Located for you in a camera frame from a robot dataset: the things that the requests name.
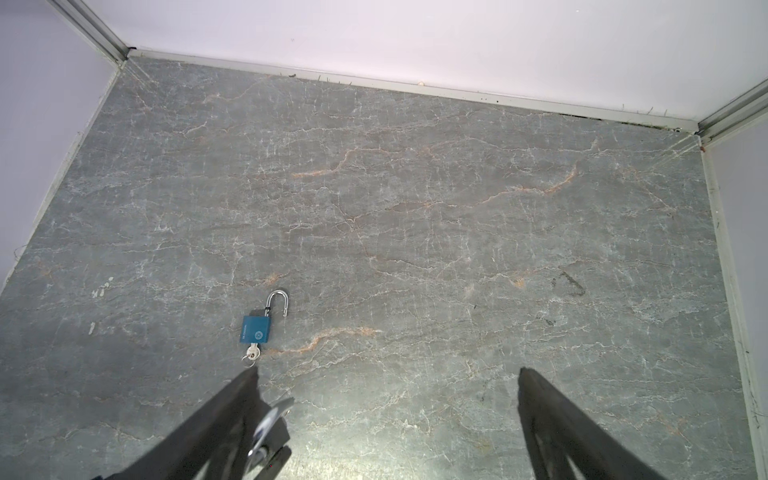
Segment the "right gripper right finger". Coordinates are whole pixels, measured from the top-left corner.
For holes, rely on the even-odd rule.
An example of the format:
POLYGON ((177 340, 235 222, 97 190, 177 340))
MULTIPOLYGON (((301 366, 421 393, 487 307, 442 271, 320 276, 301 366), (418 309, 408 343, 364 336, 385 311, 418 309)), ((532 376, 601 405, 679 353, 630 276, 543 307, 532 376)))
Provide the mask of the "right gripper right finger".
POLYGON ((537 479, 660 479, 544 376, 523 367, 518 412, 537 479))

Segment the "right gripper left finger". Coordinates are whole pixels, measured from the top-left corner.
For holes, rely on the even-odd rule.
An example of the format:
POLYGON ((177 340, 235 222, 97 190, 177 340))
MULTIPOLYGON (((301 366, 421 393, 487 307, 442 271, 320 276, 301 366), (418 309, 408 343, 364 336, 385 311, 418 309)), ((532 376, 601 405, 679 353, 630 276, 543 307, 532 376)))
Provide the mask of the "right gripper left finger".
POLYGON ((242 371, 163 441, 112 479, 242 479, 255 432, 258 369, 242 371))

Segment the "small silver key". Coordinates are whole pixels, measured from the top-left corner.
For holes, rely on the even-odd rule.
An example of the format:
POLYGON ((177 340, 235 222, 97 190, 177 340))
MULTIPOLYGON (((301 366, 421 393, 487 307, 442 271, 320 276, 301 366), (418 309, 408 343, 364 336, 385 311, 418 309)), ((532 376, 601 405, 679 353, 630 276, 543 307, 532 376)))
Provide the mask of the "small silver key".
POLYGON ((251 343, 246 349, 246 352, 241 358, 241 361, 246 368, 251 368, 256 364, 256 361, 260 356, 261 350, 259 345, 257 343, 251 343))

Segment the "blue padlock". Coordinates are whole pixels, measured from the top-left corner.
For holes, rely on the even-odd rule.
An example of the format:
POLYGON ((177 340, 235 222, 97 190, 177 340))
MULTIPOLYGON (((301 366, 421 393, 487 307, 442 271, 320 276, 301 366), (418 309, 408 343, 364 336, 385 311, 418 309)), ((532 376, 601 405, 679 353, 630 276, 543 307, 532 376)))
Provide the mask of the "blue padlock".
POLYGON ((240 343, 260 345, 268 342, 272 325, 273 303, 277 296, 283 298, 283 317, 288 316, 290 306, 288 293, 283 289, 273 290, 267 296, 262 310, 253 310, 249 315, 243 317, 240 343))

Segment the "grey padlock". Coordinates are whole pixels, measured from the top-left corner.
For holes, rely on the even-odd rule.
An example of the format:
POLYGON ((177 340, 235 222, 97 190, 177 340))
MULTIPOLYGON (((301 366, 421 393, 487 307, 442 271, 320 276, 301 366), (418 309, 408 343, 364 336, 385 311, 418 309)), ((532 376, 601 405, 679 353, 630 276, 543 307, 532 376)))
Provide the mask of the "grey padlock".
POLYGON ((294 405, 293 397, 286 397, 274 405, 258 405, 258 421, 246 457, 244 479, 276 479, 288 463, 292 451, 288 446, 290 434, 285 415, 294 405))

